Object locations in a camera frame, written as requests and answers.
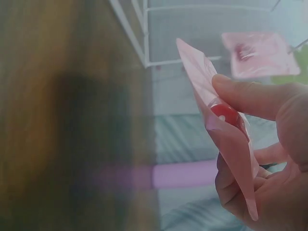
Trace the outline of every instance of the pink packet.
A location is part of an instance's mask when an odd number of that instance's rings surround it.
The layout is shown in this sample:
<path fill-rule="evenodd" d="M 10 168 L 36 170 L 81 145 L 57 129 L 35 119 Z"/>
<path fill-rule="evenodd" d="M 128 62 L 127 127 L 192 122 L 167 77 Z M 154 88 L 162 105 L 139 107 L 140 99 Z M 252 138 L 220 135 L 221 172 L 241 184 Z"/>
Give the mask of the pink packet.
<path fill-rule="evenodd" d="M 223 33 L 222 41 L 231 53 L 235 78 L 298 75 L 298 67 L 289 45 L 272 32 Z"/>
<path fill-rule="evenodd" d="M 249 123 L 244 114 L 219 99 L 212 86 L 212 77 L 217 72 L 205 55 L 179 38 L 177 46 L 205 128 L 241 188 L 251 218 L 257 220 L 253 179 L 257 176 L 259 164 L 253 154 Z"/>

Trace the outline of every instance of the hand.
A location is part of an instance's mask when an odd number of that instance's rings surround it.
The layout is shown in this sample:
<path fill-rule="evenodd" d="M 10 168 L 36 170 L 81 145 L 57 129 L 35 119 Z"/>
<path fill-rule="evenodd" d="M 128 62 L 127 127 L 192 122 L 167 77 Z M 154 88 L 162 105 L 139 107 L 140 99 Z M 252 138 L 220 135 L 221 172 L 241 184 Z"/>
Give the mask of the hand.
<path fill-rule="evenodd" d="M 308 87 L 212 80 L 216 92 L 239 112 L 277 123 L 279 143 L 255 151 L 259 164 L 287 162 L 273 173 L 260 167 L 254 179 L 259 220 L 253 221 L 230 169 L 219 155 L 215 185 L 222 206 L 256 231 L 308 231 Z"/>

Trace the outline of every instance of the purple bar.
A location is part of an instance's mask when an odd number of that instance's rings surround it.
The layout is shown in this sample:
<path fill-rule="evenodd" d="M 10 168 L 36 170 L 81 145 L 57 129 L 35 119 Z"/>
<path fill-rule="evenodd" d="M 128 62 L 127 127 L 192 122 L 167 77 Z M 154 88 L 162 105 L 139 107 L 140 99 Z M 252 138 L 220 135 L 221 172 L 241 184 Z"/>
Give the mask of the purple bar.
<path fill-rule="evenodd" d="M 157 165 L 153 169 L 153 186 L 157 189 L 188 188 L 214 184 L 216 160 Z"/>

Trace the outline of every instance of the wooden surface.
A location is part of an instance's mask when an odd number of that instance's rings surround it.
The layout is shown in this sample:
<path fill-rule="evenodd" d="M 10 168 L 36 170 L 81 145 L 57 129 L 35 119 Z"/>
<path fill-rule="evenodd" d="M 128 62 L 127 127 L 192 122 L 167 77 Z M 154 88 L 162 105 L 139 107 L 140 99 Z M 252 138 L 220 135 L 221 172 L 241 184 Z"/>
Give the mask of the wooden surface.
<path fill-rule="evenodd" d="M 157 230 L 151 108 L 107 0 L 0 0 L 0 230 Z"/>

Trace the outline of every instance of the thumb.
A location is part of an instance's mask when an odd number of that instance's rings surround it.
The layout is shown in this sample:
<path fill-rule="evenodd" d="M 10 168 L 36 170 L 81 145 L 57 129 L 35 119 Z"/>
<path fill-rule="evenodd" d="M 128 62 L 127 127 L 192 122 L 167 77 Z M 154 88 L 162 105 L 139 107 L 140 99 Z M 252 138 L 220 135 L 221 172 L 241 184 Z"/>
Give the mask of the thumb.
<path fill-rule="evenodd" d="M 235 110 L 269 120 L 275 120 L 281 107 L 302 88 L 291 84 L 238 82 L 223 75 L 213 76 L 212 84 L 220 98 Z"/>

